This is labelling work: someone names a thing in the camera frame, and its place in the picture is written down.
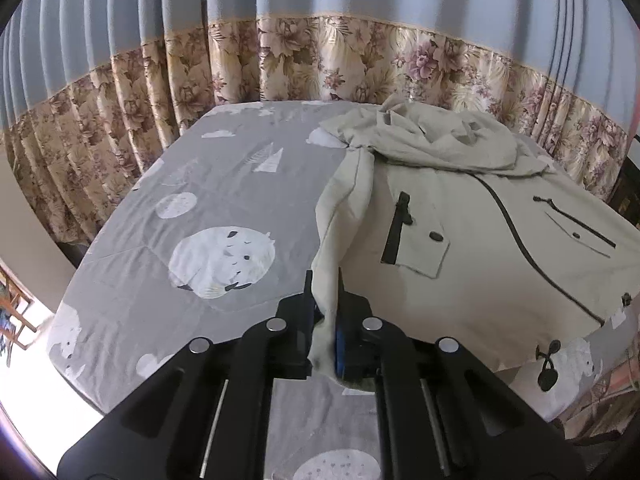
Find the beige hooded jacket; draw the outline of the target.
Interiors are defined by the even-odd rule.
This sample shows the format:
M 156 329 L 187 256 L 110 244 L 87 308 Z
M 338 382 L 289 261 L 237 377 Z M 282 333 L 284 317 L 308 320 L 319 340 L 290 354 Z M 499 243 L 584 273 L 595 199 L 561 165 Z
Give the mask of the beige hooded jacket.
M 605 366 L 590 341 L 639 291 L 639 234 L 482 112 L 391 96 L 321 123 L 345 156 L 323 190 L 311 359 L 332 374 L 337 289 L 423 340 L 451 336 L 492 370 L 558 340 L 564 373 Z

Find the grey animal print bedsheet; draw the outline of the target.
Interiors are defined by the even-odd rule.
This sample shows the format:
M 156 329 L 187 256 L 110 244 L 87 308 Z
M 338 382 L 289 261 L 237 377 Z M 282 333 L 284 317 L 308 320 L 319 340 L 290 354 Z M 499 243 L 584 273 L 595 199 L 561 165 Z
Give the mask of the grey animal print bedsheet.
M 356 106 L 379 105 L 215 107 L 134 185 L 82 259 L 49 342 L 55 367 L 102 419 L 190 340 L 240 338 L 303 291 L 320 246 L 316 207 L 345 156 L 321 123 Z M 335 356 L 332 374 L 312 362 L 324 319 L 314 302 L 311 374 L 273 383 L 261 479 L 385 479 L 373 387 L 337 378 Z M 605 360 L 597 374 L 564 373 L 558 340 L 517 367 L 480 361 L 574 448 L 583 479 L 605 468 L 588 468 L 553 421 L 634 339 L 639 292 L 621 305 L 620 325 L 589 337 Z

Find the wooden chair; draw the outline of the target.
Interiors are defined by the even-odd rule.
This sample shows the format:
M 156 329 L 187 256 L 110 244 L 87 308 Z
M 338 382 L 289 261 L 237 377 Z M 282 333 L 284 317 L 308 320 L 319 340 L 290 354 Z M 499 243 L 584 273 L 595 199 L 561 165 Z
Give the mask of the wooden chair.
M 4 266 L 1 267 L 1 356 L 11 365 L 14 349 L 27 350 L 39 334 L 39 327 L 26 318 L 35 299 L 25 292 Z

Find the dark wooden cabinet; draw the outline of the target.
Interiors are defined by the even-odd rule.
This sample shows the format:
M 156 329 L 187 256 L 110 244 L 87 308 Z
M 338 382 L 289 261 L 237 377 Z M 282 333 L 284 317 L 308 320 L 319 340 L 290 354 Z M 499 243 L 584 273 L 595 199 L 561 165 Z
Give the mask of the dark wooden cabinet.
M 636 228 L 640 222 L 639 136 L 631 141 L 620 174 L 608 199 L 608 206 Z

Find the blue floral curtain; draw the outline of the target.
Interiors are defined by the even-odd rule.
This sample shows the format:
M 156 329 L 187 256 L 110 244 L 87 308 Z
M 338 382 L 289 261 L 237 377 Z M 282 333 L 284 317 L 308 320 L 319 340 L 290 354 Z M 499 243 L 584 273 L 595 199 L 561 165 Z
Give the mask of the blue floral curtain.
M 624 0 L 13 0 L 1 144 L 51 240 L 93 240 L 216 105 L 481 110 L 611 195 L 639 131 L 639 22 Z

